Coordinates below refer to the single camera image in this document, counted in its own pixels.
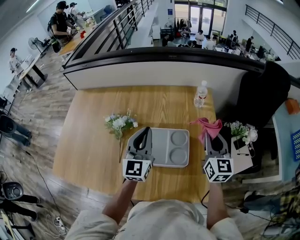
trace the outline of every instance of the ceiling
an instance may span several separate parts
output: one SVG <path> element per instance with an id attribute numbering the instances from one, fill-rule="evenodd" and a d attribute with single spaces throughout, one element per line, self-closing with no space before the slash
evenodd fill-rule
<path id="1" fill-rule="evenodd" d="M 32 12 L 26 13 L 27 9 L 30 8 L 35 1 L 36 0 L 0 0 L 0 39 Z M 40 0 L 34 9 L 40 6 L 44 1 L 45 0 Z"/>

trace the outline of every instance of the wooden floor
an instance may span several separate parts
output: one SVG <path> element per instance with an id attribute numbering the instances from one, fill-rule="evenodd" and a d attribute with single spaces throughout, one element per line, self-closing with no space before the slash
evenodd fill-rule
<path id="1" fill-rule="evenodd" d="M 33 91 L 27 95 L 23 86 L 19 88 L 21 92 L 16 95 L 11 108 L 11 117 L 32 131 L 31 146 L 22 146 L 22 148 L 35 158 L 60 209 L 62 221 L 67 228 L 70 228 L 81 210 L 101 211 L 110 197 L 85 187 L 70 185 L 52 174 L 53 159 L 61 129 L 75 95 L 74 87 L 61 73 L 61 64 L 60 58 L 52 50 L 49 50 L 37 64 L 44 74 L 48 74 L 48 79 L 39 89 L 33 87 Z M 35 79 L 38 78 L 34 73 L 32 76 Z M 268 171 L 262 171 L 256 176 L 272 175 L 274 171 L 278 170 L 276 161 L 266 159 L 263 166 Z M 0 168 L 8 174 L 8 180 L 18 181 L 23 185 L 25 194 L 41 198 L 42 204 L 49 210 L 53 218 L 58 216 L 53 200 L 38 174 L 34 159 L 5 138 L 2 138 L 0 143 Z M 260 189 L 263 193 L 281 192 L 291 188 L 292 184 L 242 185 L 240 176 L 235 176 L 233 182 L 226 183 L 223 187 L 225 201 L 232 206 L 238 206 L 242 203 L 247 190 Z M 20 204 L 20 206 L 39 212 L 39 220 L 32 224 L 37 239 L 52 239 L 51 236 L 45 234 L 45 232 L 49 233 L 46 223 L 48 210 L 32 205 Z M 23 218 L 21 215 L 14 214 L 14 220 L 19 225 L 23 225 Z M 57 234 L 49 218 L 48 224 L 50 231 Z M 267 222 L 258 219 L 256 225 L 248 227 L 243 232 L 245 239 L 260 239 L 259 232 L 266 224 Z"/>

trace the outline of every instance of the glass door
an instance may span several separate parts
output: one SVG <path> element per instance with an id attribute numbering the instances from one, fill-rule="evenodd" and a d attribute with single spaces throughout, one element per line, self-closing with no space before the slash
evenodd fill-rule
<path id="1" fill-rule="evenodd" d="M 191 6 L 191 33 L 196 34 L 199 31 L 200 8 Z"/>
<path id="2" fill-rule="evenodd" d="M 201 16 L 201 29 L 204 35 L 208 35 L 210 32 L 210 21 L 211 21 L 211 8 L 203 8 Z"/>

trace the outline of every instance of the chair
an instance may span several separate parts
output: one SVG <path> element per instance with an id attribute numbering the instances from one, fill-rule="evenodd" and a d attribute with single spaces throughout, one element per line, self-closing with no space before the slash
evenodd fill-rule
<path id="1" fill-rule="evenodd" d="M 112 6 L 111 5 L 106 5 L 106 7 L 103 9 L 103 11 L 105 12 L 105 15 L 100 17 L 101 21 L 102 21 L 102 19 L 105 19 L 109 14 L 111 14 L 113 12 Z"/>
<path id="2" fill-rule="evenodd" d="M 261 169 L 262 150 L 266 144 L 263 127 L 286 101 L 290 87 L 289 74 L 282 66 L 272 61 L 266 62 L 262 74 L 247 72 L 242 77 L 236 107 L 228 119 L 224 119 L 248 123 L 258 130 L 258 139 L 253 142 L 253 167 L 241 173 L 255 173 Z"/>

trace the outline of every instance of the black railing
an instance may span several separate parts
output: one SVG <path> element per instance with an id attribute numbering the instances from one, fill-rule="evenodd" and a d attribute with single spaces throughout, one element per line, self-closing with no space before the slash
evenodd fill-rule
<path id="1" fill-rule="evenodd" d="M 271 19 L 246 4 L 246 16 L 264 28 L 284 48 L 293 60 L 300 59 L 300 47 L 294 40 Z"/>
<path id="2" fill-rule="evenodd" d="M 132 34 L 135 30 L 138 31 L 138 23 L 145 17 L 153 2 L 154 0 L 133 0 L 110 14 L 78 45 L 66 63 L 99 53 L 126 49 Z"/>

